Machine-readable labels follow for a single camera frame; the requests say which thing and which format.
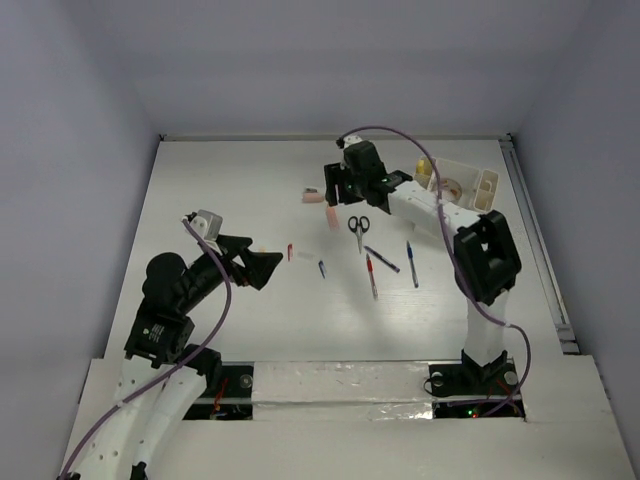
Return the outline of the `pink highlighter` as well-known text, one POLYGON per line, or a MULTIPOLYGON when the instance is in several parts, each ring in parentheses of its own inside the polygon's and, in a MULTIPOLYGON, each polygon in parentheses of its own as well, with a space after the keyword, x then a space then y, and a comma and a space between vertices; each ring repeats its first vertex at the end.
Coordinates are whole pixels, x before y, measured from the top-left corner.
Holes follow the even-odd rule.
POLYGON ((338 216, 334 207, 327 206, 325 209, 326 219, 331 231, 338 231, 340 228, 338 216))

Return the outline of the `black scissors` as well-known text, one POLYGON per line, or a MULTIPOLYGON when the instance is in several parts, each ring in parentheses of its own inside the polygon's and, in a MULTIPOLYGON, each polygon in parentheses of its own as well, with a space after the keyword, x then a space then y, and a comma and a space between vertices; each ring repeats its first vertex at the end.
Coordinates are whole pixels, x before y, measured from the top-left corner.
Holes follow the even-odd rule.
POLYGON ((348 219, 348 228, 355 235, 358 252, 363 251, 363 236, 370 228, 370 220, 367 216, 351 216, 348 219))

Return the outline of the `pink eraser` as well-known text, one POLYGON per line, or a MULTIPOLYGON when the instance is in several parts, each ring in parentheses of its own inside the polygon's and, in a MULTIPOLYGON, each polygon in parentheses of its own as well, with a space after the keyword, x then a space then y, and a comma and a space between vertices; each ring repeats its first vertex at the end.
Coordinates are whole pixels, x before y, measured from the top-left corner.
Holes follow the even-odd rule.
POLYGON ((305 204, 323 203, 325 201, 324 194, 315 188, 305 188, 302 192, 302 202, 305 204))

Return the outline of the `yellow highlighter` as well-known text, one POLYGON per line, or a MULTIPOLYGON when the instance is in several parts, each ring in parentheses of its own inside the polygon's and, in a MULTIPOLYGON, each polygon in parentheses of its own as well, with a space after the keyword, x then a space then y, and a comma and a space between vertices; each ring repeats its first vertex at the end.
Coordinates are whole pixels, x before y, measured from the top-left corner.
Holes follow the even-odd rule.
POLYGON ((416 163, 415 174, 430 177, 432 165, 427 157, 420 157, 416 163))

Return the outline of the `blue pen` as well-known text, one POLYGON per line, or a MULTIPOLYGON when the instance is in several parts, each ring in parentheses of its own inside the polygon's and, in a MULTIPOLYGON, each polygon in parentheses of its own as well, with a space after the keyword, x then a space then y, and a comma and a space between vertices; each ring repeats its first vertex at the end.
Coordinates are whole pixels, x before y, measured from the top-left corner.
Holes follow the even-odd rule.
POLYGON ((408 261, 409 261, 409 267, 410 267, 410 272, 411 272, 411 277, 412 277, 412 283, 414 288, 419 288, 419 279, 417 276, 417 270, 416 270, 416 266, 415 266, 415 260, 414 260, 414 253, 413 253, 413 249, 411 246, 411 243, 407 240, 406 241, 406 251, 407 251, 407 256, 408 256, 408 261))

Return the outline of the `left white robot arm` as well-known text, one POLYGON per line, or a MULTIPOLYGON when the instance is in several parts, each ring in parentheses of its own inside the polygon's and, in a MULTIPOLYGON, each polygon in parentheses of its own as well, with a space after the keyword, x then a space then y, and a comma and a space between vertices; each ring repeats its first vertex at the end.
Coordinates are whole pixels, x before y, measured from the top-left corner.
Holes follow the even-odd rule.
POLYGON ((261 290, 283 259, 253 252, 251 243, 221 235, 192 264, 172 252, 149 261, 112 405, 72 451, 61 478, 148 478, 194 401, 221 383, 220 353, 189 341, 190 312, 218 287, 261 290))

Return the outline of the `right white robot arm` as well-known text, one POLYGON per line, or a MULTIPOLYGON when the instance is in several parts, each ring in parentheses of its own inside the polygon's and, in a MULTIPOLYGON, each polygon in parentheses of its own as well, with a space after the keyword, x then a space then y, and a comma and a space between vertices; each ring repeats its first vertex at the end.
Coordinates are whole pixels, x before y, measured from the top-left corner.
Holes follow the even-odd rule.
POLYGON ((389 172, 375 145, 357 135, 337 140, 343 159, 324 167, 331 207, 366 202, 385 213, 442 236, 457 286, 467 300, 467 335, 460 379, 482 392, 506 364, 504 331, 509 292, 522 264, 509 225, 496 210, 481 214, 445 197, 449 186, 433 158, 427 188, 403 171, 389 172))

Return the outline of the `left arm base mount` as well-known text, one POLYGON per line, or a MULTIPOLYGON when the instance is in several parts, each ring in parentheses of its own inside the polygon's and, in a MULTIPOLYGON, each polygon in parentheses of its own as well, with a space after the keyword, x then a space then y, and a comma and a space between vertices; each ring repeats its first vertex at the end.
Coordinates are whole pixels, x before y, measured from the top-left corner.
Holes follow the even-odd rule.
POLYGON ((195 400, 184 420, 252 420, 253 376, 253 363, 224 363, 217 383, 195 400))

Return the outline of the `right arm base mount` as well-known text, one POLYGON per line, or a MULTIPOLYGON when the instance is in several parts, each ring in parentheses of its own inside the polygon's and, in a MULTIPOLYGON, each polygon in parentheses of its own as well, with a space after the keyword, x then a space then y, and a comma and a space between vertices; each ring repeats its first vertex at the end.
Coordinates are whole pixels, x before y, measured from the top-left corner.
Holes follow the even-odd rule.
POLYGON ((494 410, 512 394, 518 380, 512 362, 508 362, 493 378, 475 385, 462 377, 461 364, 436 363, 429 366, 423 390, 432 398, 435 419, 524 419, 520 394, 514 394, 508 403, 494 410))

